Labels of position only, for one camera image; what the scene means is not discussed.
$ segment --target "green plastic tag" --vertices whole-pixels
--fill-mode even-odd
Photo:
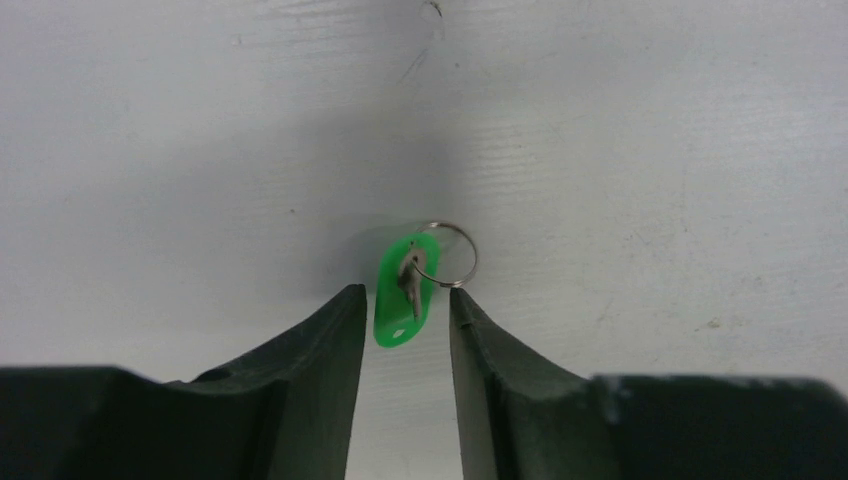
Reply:
[[[381,347],[392,348],[411,340],[424,326],[430,313],[433,282],[421,279],[421,316],[417,320],[406,293],[398,286],[398,270],[410,248],[423,249],[427,254],[424,271],[428,274],[435,276],[439,266],[439,242],[426,233],[413,233],[386,250],[380,261],[374,306],[374,338]]]

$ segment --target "white wall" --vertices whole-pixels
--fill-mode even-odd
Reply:
[[[577,373],[848,389],[844,1],[439,7],[0,1],[0,362],[190,379],[444,218]],[[445,300],[369,337],[349,478],[460,477]]]

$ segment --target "key ring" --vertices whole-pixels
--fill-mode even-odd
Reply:
[[[415,230],[415,232],[416,233],[422,233],[422,232],[426,232],[427,230],[433,230],[433,229],[436,229],[436,228],[447,228],[448,230],[453,230],[454,232],[460,234],[461,236],[465,237],[466,240],[468,240],[468,243],[471,244],[471,249],[474,250],[474,265],[471,266],[471,271],[469,271],[464,277],[460,278],[459,280],[455,280],[453,282],[445,282],[445,281],[439,280],[439,279],[431,276],[430,274],[425,272],[423,269],[419,268],[418,262],[412,262],[412,266],[415,267],[415,270],[422,277],[426,278],[427,280],[430,280],[431,282],[436,283],[440,287],[444,287],[444,288],[461,287],[461,286],[465,285],[466,283],[468,283],[472,278],[474,278],[474,275],[477,273],[477,261],[480,257],[480,254],[477,252],[477,244],[474,243],[474,240],[471,238],[471,235],[469,235],[468,232],[463,230],[462,227],[460,227],[459,225],[456,225],[455,223],[450,223],[450,222],[439,222],[439,221],[428,222],[428,223],[425,223],[424,225],[421,225],[420,227],[418,227],[418,229]]]

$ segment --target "key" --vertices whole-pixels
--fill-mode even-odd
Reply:
[[[398,287],[404,291],[406,299],[412,304],[412,316],[418,321],[421,317],[421,274],[413,263],[419,266],[427,265],[427,253],[421,248],[410,248],[398,269]]]

